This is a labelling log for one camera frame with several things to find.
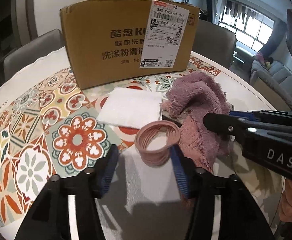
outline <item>barcode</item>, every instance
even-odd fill
[[[183,24],[184,23],[184,19],[177,18],[177,22],[180,23],[180,24]]]
[[[154,17],[158,19],[162,19],[162,20],[171,21],[171,22],[178,22],[180,24],[184,23],[184,19],[172,16],[172,15],[164,14],[164,13],[154,12]]]
[[[165,67],[171,67],[172,66],[172,63],[173,63],[173,60],[172,59],[170,59],[170,60],[166,60],[165,61]]]
[[[174,43],[173,43],[174,45],[178,45],[179,39],[181,38],[181,35],[182,35],[182,30],[183,30],[182,26],[177,27],[177,32],[176,32],[176,35],[174,37]]]

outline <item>person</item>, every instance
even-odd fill
[[[285,191],[279,203],[279,218],[283,222],[292,222],[292,181],[285,180]]]
[[[287,23],[278,19],[273,26],[273,31],[266,44],[254,55],[254,59],[258,60],[263,66],[264,59],[268,58],[279,46],[287,31]]]

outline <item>shipping label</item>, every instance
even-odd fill
[[[182,41],[189,11],[152,1],[140,68],[172,68]]]

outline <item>hand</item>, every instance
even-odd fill
[[[283,222],[292,222],[292,181],[285,180],[285,191],[279,204],[279,217]]]

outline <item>pink towel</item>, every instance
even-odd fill
[[[179,146],[197,167],[213,172],[217,155],[228,155],[229,141],[206,129],[207,113],[229,114],[230,106],[220,85],[203,72],[193,72],[174,81],[161,108],[172,118],[184,118]]]

